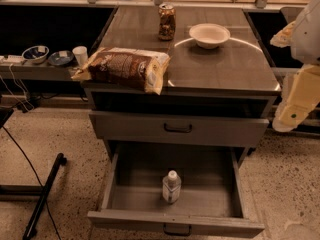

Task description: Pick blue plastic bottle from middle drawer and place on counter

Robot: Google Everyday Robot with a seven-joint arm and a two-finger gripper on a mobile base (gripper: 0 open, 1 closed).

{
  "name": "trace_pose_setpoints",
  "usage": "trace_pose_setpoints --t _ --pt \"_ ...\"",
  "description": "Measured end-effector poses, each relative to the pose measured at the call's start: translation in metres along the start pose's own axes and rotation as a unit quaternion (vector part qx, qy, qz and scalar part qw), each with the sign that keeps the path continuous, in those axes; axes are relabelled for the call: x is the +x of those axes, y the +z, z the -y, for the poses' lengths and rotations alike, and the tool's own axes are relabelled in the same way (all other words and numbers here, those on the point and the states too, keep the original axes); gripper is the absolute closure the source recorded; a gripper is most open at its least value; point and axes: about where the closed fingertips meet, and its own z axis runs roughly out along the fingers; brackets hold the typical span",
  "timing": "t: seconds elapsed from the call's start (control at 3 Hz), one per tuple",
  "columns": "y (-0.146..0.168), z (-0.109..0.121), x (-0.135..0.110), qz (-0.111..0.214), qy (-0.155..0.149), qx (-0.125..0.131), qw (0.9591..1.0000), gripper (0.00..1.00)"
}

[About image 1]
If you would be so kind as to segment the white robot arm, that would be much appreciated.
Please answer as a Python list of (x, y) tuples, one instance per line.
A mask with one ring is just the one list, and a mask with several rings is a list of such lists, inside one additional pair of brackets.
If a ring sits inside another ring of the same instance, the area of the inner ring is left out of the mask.
[(289, 132), (320, 103), (320, 0), (311, 0), (294, 21), (275, 34), (270, 44), (290, 47), (291, 57), (303, 66), (283, 80), (282, 101), (272, 127)]

